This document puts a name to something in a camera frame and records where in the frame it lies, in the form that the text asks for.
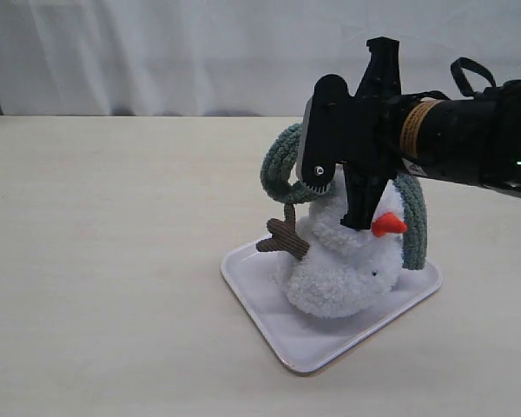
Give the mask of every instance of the white curtain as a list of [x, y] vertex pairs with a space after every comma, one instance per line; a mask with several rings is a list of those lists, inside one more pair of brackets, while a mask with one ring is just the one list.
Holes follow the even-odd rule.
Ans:
[[521, 0], [0, 0], [0, 109], [299, 116], [327, 73], [354, 92], [376, 36], [405, 92], [459, 96], [459, 56], [521, 78]]

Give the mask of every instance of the table surface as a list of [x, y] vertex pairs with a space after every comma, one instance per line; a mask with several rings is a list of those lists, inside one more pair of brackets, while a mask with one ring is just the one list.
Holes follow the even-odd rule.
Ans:
[[521, 200], [423, 181], [433, 297], [310, 377], [221, 277], [291, 118], [0, 117], [0, 417], [521, 416]]

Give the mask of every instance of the brown twig arm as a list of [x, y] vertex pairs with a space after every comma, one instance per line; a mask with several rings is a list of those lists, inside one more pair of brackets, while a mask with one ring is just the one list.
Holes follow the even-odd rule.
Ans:
[[307, 241], [301, 239], [295, 231], [295, 208], [293, 204], [284, 206], [284, 221], [270, 219], [267, 222], [268, 232], [272, 237], [257, 242], [259, 252], [289, 252], [298, 260], [303, 259], [310, 248]]

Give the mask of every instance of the white tray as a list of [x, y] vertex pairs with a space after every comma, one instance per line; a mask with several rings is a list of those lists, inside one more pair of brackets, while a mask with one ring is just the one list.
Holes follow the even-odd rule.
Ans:
[[276, 254], [257, 252], [255, 243], [229, 252], [221, 272], [276, 356], [297, 374], [324, 367], [442, 284], [439, 270], [427, 260], [421, 271], [403, 270], [397, 285], [375, 306], [344, 319], [319, 319], [287, 301], [271, 278]]

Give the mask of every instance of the stuffed toy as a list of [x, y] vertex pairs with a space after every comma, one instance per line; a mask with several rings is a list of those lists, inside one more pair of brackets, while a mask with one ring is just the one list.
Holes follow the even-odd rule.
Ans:
[[[256, 248], [277, 252], [274, 279], [297, 309], [320, 318], [351, 316], [392, 291], [402, 268], [424, 268], [425, 199], [417, 178], [399, 174], [386, 185], [370, 230], [342, 226], [347, 198], [341, 166], [324, 193], [289, 183], [300, 132], [300, 123], [283, 131], [262, 163], [262, 187], [284, 204], [284, 219], [267, 222], [271, 237]], [[304, 203], [308, 215], [296, 221], [294, 205]]]

